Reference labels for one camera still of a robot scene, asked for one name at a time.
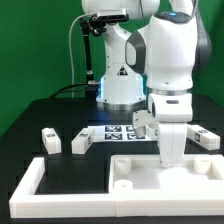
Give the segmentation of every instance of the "white block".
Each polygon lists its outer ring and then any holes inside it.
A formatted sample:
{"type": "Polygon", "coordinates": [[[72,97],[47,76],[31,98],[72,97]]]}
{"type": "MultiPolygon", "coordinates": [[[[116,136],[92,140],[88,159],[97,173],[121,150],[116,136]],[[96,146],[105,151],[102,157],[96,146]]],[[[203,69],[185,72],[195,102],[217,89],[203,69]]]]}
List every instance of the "white block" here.
{"type": "Polygon", "coordinates": [[[72,141],[73,154],[85,154],[93,142],[94,128],[83,128],[72,141]]]}
{"type": "Polygon", "coordinates": [[[61,140],[53,128],[42,129],[42,140],[48,154],[61,153],[61,140]]]}
{"type": "Polygon", "coordinates": [[[187,137],[207,150],[220,148],[220,137],[199,125],[188,125],[187,137]]]}

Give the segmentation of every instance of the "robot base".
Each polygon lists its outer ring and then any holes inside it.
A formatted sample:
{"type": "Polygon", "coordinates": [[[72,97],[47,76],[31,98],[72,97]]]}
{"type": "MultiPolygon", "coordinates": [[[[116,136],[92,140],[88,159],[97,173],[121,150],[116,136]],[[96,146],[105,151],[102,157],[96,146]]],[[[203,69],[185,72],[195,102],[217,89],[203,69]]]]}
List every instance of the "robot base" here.
{"type": "Polygon", "coordinates": [[[111,104],[107,102],[97,101],[97,106],[99,108],[105,108],[109,110],[117,110],[117,111],[131,111],[145,108],[145,100],[139,101],[134,104],[111,104]]]}

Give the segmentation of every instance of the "white frame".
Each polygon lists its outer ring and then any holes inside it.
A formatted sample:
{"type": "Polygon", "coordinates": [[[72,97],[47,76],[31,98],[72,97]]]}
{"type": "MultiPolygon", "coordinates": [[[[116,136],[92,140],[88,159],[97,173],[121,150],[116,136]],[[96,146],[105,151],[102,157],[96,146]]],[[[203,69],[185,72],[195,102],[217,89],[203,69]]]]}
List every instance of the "white frame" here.
{"type": "MultiPolygon", "coordinates": [[[[224,158],[214,158],[222,178],[224,158]]],[[[34,195],[44,172],[44,158],[34,158],[9,201],[11,218],[224,215],[224,190],[34,195]]]]}

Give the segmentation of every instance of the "black cable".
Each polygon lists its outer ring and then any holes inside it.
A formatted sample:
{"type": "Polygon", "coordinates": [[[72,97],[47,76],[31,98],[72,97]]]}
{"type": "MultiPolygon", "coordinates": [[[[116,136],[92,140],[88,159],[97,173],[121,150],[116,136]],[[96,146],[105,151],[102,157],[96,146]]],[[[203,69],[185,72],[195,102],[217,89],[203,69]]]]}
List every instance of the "black cable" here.
{"type": "Polygon", "coordinates": [[[85,90],[68,90],[68,91],[60,91],[57,92],[55,94],[53,94],[52,96],[50,96],[51,99],[55,98],[57,95],[59,94],[64,94],[64,93],[84,93],[85,90]]]}
{"type": "Polygon", "coordinates": [[[58,94],[60,94],[64,90],[75,88],[75,87],[79,87],[79,86],[88,86],[88,83],[78,83],[78,84],[72,84],[72,85],[69,85],[69,86],[65,86],[65,87],[59,89],[54,94],[52,94],[49,98],[54,98],[55,96],[57,96],[58,94]]]}

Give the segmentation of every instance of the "blue led light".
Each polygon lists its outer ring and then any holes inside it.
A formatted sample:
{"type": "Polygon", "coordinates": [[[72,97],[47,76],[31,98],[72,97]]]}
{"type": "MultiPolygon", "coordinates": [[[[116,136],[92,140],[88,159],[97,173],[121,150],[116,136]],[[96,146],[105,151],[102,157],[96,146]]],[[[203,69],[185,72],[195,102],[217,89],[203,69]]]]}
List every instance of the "blue led light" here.
{"type": "Polygon", "coordinates": [[[176,16],[177,13],[176,12],[170,12],[170,16],[176,16]]]}

